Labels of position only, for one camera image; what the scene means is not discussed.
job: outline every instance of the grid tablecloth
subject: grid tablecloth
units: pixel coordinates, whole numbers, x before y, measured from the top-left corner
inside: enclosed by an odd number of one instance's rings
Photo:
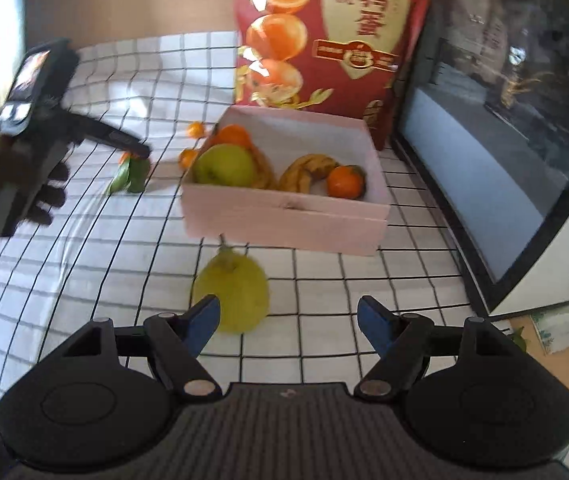
[[[217,241],[184,231],[176,158],[197,144],[185,134],[190,121],[211,126],[232,103],[236,47],[235,32],[210,32],[80,51],[66,105],[144,138],[155,164],[145,193],[108,197],[120,153],[84,142],[68,155],[68,199],[53,224],[25,223],[0,239],[0,397],[93,316],[129,326],[187,309]],[[380,156],[394,205],[374,256],[238,244],[268,275],[271,310],[253,332],[216,333],[202,352],[223,388],[239,380],[352,388],[378,359],[355,318],[364,294],[437,324],[461,326],[471,315],[440,211],[392,150]],[[145,359],[122,364],[149,373]]]

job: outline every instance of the black grid line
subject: black grid line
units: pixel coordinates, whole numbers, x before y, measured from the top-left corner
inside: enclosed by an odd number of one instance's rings
[[[156,90],[157,87],[158,87],[158,81],[159,81],[159,79],[160,79],[160,75],[158,75],[158,78],[156,79],[156,81],[155,81],[155,83],[154,83],[154,86],[153,86],[153,91],[154,91],[154,93],[155,93],[155,90]],[[151,105],[150,105],[150,107],[149,107],[149,116],[151,116],[151,114],[152,114],[153,107],[154,107],[154,100],[151,100]],[[147,119],[146,134],[145,134],[145,136],[144,136],[144,140],[147,140],[147,139],[149,138],[149,122],[150,122],[150,119]],[[155,170],[157,169],[157,167],[158,167],[157,164],[153,166],[153,168],[151,169],[151,171],[149,172],[149,174],[148,174],[148,176],[147,176],[146,183],[148,183],[148,182],[151,180],[151,178],[153,177],[153,174],[155,173]],[[138,206],[138,204],[140,203],[140,199],[142,198],[142,195],[143,195],[143,193],[139,193],[139,195],[138,195],[138,197],[137,197],[137,199],[136,199],[136,201],[135,201],[135,205],[133,206],[133,210],[134,210],[134,211],[135,211],[135,208],[136,208],[136,207]],[[126,221],[126,223],[125,223],[125,225],[124,225],[124,229],[122,230],[122,234],[120,234],[120,238],[119,238],[119,240],[118,240],[118,242],[117,242],[117,244],[116,244],[116,250],[114,251],[113,256],[111,256],[111,260],[109,261],[109,263],[108,263],[108,265],[107,265],[107,267],[106,267],[106,272],[104,273],[104,276],[102,277],[102,281],[101,281],[101,283],[100,283],[100,286],[98,287],[98,292],[97,292],[97,294],[96,294],[96,301],[95,301],[95,303],[94,303],[93,310],[91,311],[91,317],[90,317],[90,319],[93,319],[93,317],[94,317],[95,314],[96,314],[96,309],[98,308],[98,302],[100,301],[100,296],[102,295],[102,290],[103,290],[103,287],[104,287],[104,282],[106,282],[106,279],[107,279],[107,277],[109,276],[109,271],[111,270],[111,267],[112,267],[114,261],[116,260],[116,255],[117,255],[118,250],[119,250],[119,248],[120,248],[120,243],[122,243],[122,239],[124,238],[124,234],[126,233],[126,231],[127,231],[128,227],[129,227],[129,225],[130,225],[132,219],[133,219],[133,212],[132,212],[132,214],[129,216],[129,218],[127,219],[127,221]],[[160,238],[158,238],[158,245],[160,244],[160,239],[161,239],[161,238],[162,238],[162,232],[160,233]],[[141,293],[140,293],[140,303],[142,303],[142,297],[143,297],[143,295],[144,295],[144,291],[141,291]]]
[[[353,312],[353,305],[351,305],[351,292],[349,291],[348,282],[346,280],[346,272],[344,272],[344,260],[342,258],[342,253],[338,254],[337,256],[338,263],[340,265],[340,273],[342,274],[342,283],[344,285],[344,293],[346,294],[346,306],[349,309],[349,314]],[[353,346],[357,352],[360,351],[360,346],[358,345],[358,338],[356,335],[356,328],[355,328],[355,320],[353,316],[351,316],[351,334],[353,335]],[[362,364],[360,363],[360,358],[357,358],[358,362],[358,373],[360,374],[360,381],[362,381]]]
[[[94,68],[93,68],[93,72],[92,72],[91,74],[87,75],[87,79],[88,79],[92,74],[95,73],[95,70],[97,69],[97,66],[98,66],[98,62],[95,61],[95,63],[94,63]],[[95,145],[95,146],[93,147],[93,149],[90,150],[90,152],[88,152],[88,154],[87,154],[87,156],[85,157],[84,161],[82,162],[82,164],[80,164],[80,165],[78,166],[77,170],[76,170],[75,173],[69,178],[69,181],[68,181],[68,182],[70,182],[70,181],[73,179],[73,176],[82,168],[82,166],[83,166],[84,163],[88,160],[88,158],[89,158],[93,153],[96,152],[97,146],[98,146],[98,145]],[[73,155],[74,152],[75,152],[75,146],[74,146],[74,148],[71,150],[71,153],[69,153],[69,155],[66,156],[66,160],[68,160],[68,159],[71,157],[71,155]],[[75,209],[76,209],[79,205],[80,205],[80,200],[78,200],[78,203],[75,204],[74,208],[72,209],[72,213],[73,213],[73,211],[75,211]],[[60,234],[64,231],[64,227],[66,226],[66,224],[67,224],[70,220],[71,220],[71,215],[68,216],[66,222],[64,223],[62,229],[60,230]],[[36,236],[36,234],[37,234],[37,232],[38,232],[39,230],[40,230],[40,227],[38,227],[38,228],[34,231],[34,237]],[[21,310],[21,312],[20,312],[20,317],[18,318],[18,322],[16,323],[16,326],[15,326],[15,328],[14,328],[14,330],[13,330],[13,334],[11,335],[11,340],[10,340],[9,345],[8,345],[8,348],[7,348],[7,354],[5,355],[4,362],[2,363],[2,371],[1,371],[1,373],[0,373],[0,383],[2,382],[2,375],[4,375],[4,370],[5,370],[6,366],[7,366],[7,359],[8,359],[8,356],[10,355],[11,345],[13,344],[13,341],[14,341],[14,339],[15,339],[15,337],[16,337],[16,333],[18,332],[18,326],[20,325],[20,321],[21,321],[22,316],[23,316],[23,314],[24,314],[24,310],[26,309],[26,305],[27,305],[27,303],[29,302],[29,299],[31,298],[31,294],[33,293],[34,288],[36,287],[37,280],[38,280],[38,278],[40,277],[40,273],[41,273],[42,270],[44,269],[44,265],[45,265],[45,263],[46,263],[48,257],[50,256],[50,254],[51,254],[52,251],[53,251],[53,248],[55,247],[56,243],[57,243],[58,240],[60,239],[60,234],[58,234],[58,236],[56,236],[56,239],[53,241],[51,248],[50,248],[49,251],[47,252],[46,258],[44,259],[44,261],[43,261],[43,263],[42,263],[42,266],[40,267],[40,269],[39,269],[38,272],[36,273],[36,276],[35,276],[35,278],[34,278],[33,285],[31,286],[31,289],[29,290],[29,292],[28,292],[28,294],[27,294],[26,300],[24,300],[24,305],[23,305],[22,310]],[[44,336],[43,336],[43,338],[42,338],[42,345],[44,345],[45,340],[46,340],[46,333],[44,334]]]
[[[402,216],[402,219],[406,222],[407,218],[405,217],[405,214],[404,214],[404,211],[402,211],[402,208],[399,208],[399,211],[400,211],[400,216]],[[438,299],[437,289],[435,288],[435,285],[431,281],[431,277],[429,276],[429,272],[426,270],[426,265],[424,264],[424,259],[422,257],[422,254],[420,253],[420,251],[417,249],[417,243],[415,242],[415,237],[414,237],[411,229],[408,229],[408,235],[411,238],[413,245],[415,246],[415,252],[417,253],[418,259],[420,260],[420,265],[422,266],[422,269],[424,270],[424,275],[426,276],[426,279],[428,280],[429,285],[431,286],[431,290],[433,291],[433,297],[435,298],[435,304],[437,305],[438,312],[440,313],[440,317],[442,318],[442,323],[446,326],[444,314],[442,313],[442,308],[440,306],[440,300]]]
[[[298,317],[298,352],[302,355],[302,323],[299,318],[299,288],[298,288],[298,258],[296,257],[296,250],[291,252],[291,257],[293,258],[293,279],[295,281],[295,312]],[[299,380],[301,383],[304,381],[304,366],[302,363],[302,358],[299,358]]]
[[[132,76],[132,78],[131,78],[130,81],[129,81],[129,90],[131,89],[131,84],[132,84],[132,81],[133,81],[133,78],[134,78],[134,77],[135,77],[135,73],[134,73],[134,75]],[[120,123],[120,126],[124,123],[124,120],[125,120],[125,118],[127,117],[127,114],[129,113],[130,109],[131,109],[131,107],[129,106],[129,108],[127,109],[127,111],[124,113],[124,116],[122,117],[122,123]],[[95,145],[95,146],[94,146],[94,148],[93,148],[93,150],[92,150],[92,153],[95,153],[97,147],[98,147],[98,145]],[[102,169],[102,168],[104,168],[104,166],[106,166],[108,160],[109,160],[109,157],[106,157],[106,160],[104,161],[104,164],[101,166],[100,169]],[[101,205],[101,207],[100,207],[100,211],[102,211],[102,210],[104,209],[104,207],[106,206],[106,203],[108,202],[109,199],[110,199],[110,197],[107,197],[107,199],[104,200],[104,203],[103,203],[103,204]],[[63,282],[62,282],[62,284],[61,284],[61,286],[60,286],[60,291],[59,291],[58,297],[57,297],[57,299],[56,299],[56,301],[55,301],[55,304],[53,305],[52,313],[51,313],[50,318],[49,318],[49,321],[48,321],[48,323],[47,323],[47,327],[46,327],[46,329],[45,329],[45,331],[44,331],[44,336],[43,336],[43,338],[42,338],[42,343],[40,344],[40,349],[39,349],[39,351],[38,351],[38,357],[37,357],[37,361],[38,361],[38,362],[39,362],[40,359],[42,358],[42,352],[43,352],[43,350],[44,350],[44,346],[45,346],[45,344],[46,344],[46,339],[47,339],[47,337],[48,337],[48,335],[49,335],[49,332],[50,332],[50,329],[51,329],[51,323],[53,322],[53,318],[55,317],[55,311],[56,311],[58,305],[60,304],[60,299],[63,297],[64,288],[65,288],[67,282],[69,281],[69,278],[71,277],[71,274],[72,274],[72,272],[73,272],[74,266],[75,266],[75,264],[77,263],[77,261],[78,261],[80,255],[81,255],[81,253],[82,253],[82,249],[84,248],[85,244],[87,243],[87,241],[88,241],[88,239],[89,239],[89,235],[90,235],[91,230],[93,229],[93,227],[95,227],[95,225],[96,225],[96,223],[97,223],[97,221],[98,221],[98,216],[96,216],[96,218],[94,219],[94,221],[91,222],[91,225],[90,225],[89,228],[87,229],[87,236],[86,236],[86,238],[84,239],[84,241],[82,242],[82,244],[81,244],[81,246],[80,246],[80,250],[78,251],[78,254],[75,256],[75,258],[74,258],[74,260],[73,260],[73,263],[71,264],[71,267],[69,268],[69,271],[68,271],[67,275],[65,276],[65,279],[63,280]]]

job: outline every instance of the cardboard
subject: cardboard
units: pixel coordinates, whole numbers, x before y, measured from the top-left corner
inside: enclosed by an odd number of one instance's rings
[[[240,124],[269,158],[277,178],[299,156],[330,155],[367,174],[362,200],[325,195],[196,184],[183,178],[182,207],[192,237],[218,237],[267,247],[369,255],[384,237],[391,196],[371,137],[360,120],[276,108],[232,106],[218,127]]]

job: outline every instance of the red snack bag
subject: red snack bag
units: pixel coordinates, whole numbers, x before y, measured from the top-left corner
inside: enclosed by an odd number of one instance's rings
[[[244,37],[236,103],[364,119],[376,147],[387,90],[411,54],[429,0],[236,0]]]

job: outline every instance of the robotic hand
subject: robotic hand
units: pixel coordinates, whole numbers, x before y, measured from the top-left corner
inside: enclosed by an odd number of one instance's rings
[[[0,236],[12,236],[25,218],[51,222],[37,203],[64,203],[47,182],[68,178],[60,162],[74,144],[90,139],[149,156],[149,147],[131,134],[61,108],[78,63],[68,40],[35,47],[21,63],[0,117]]]
[[[90,321],[0,400],[7,479],[569,480],[569,390],[487,320],[437,327],[370,296],[381,357],[343,383],[232,384],[196,360],[220,306]],[[431,356],[456,365],[425,376]],[[154,378],[120,365],[146,357]]]

